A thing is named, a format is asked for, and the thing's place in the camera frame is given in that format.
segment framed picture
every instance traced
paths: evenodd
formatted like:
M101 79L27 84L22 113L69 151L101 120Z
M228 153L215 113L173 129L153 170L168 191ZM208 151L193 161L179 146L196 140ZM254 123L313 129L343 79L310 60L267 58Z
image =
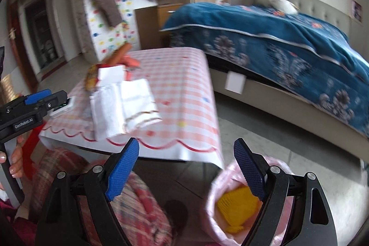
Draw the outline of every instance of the framed picture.
M357 22L363 23L363 7L356 0L351 0L350 16Z

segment yellow cloth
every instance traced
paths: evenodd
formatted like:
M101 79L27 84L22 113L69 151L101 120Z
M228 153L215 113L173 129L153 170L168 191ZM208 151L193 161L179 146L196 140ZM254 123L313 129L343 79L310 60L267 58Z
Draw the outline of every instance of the yellow cloth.
M97 83L97 66L92 65L87 72L86 79L84 82L84 87L86 91L92 92L95 89Z
M217 202L217 207L229 224L226 232L236 234L258 209L258 198L252 195L249 187L241 187L225 193Z

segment blue gripper pad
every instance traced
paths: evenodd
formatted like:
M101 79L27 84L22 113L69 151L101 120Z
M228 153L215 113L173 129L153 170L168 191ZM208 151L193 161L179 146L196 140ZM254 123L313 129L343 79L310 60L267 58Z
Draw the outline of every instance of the blue gripper pad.
M108 179L108 189L105 192L105 196L109 201L112 201L114 197L121 194L140 151L138 141L132 138L124 148L127 149L117 162L113 171L110 173Z
M267 195L265 190L264 176L252 158L252 151L250 148L248 148L243 139L237 139L233 144L233 152L239 168L241 169L247 184L250 187L252 195L263 201Z
M47 96L50 96L52 93L49 89L40 91L38 93L35 94L31 94L27 97L27 99L24 101L24 104L26 105L32 105L35 104L36 102L38 102L40 99L43 99Z

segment pink plastic bag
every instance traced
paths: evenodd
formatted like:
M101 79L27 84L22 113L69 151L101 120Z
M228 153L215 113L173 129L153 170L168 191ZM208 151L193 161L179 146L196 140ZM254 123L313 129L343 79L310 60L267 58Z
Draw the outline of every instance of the pink plastic bag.
M270 166L279 166L285 173L293 174L288 165L278 159L263 156ZM241 185L246 185L247 182L237 164L233 161L225 170L220 172L216 179L212 182L208 197L204 207L200 212L202 229L217 243L222 246L239 246L242 244L247 234L249 233L252 224L258 216L259 210L249 220L244 223L244 230L238 234L231 235L225 232L228 226L223 216L219 213L216 202L226 192L232 191ZM280 246L285 235L288 220L292 209L293 197L287 197L282 216L279 220L276 234L271 246Z

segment hand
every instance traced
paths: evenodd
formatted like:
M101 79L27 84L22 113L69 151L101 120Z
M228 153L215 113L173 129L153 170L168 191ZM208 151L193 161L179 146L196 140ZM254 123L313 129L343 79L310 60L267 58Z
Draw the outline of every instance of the hand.
M10 174L14 178L20 178L23 176L24 170L23 170L23 151L22 147L20 146L20 143L23 142L23 137L19 136L17 137L17 146L14 149L14 152L12 153L12 162L13 164L10 166L9 171ZM6 154L0 151L0 164L4 163L6 161ZM4 187L0 183L0 189L4 190Z

